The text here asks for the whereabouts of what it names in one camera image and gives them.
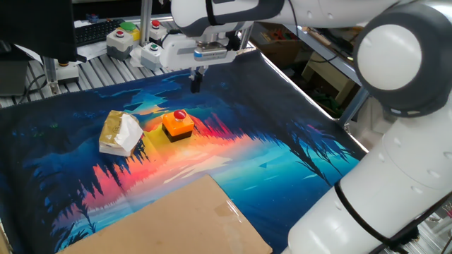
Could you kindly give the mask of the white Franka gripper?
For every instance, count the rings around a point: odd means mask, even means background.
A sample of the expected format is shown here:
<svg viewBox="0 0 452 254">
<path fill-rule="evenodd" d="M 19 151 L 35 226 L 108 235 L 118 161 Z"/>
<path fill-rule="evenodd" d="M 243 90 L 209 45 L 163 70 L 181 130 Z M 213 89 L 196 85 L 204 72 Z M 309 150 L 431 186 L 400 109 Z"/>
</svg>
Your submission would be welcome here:
<svg viewBox="0 0 452 254">
<path fill-rule="evenodd" d="M 168 35 L 162 42 L 160 63 L 169 69 L 190 69 L 192 93 L 200 92 L 205 73 L 204 66 L 227 64 L 234 61 L 238 49 L 229 47 L 230 39 L 222 33 L 217 41 L 203 42 L 183 34 Z"/>
</svg>

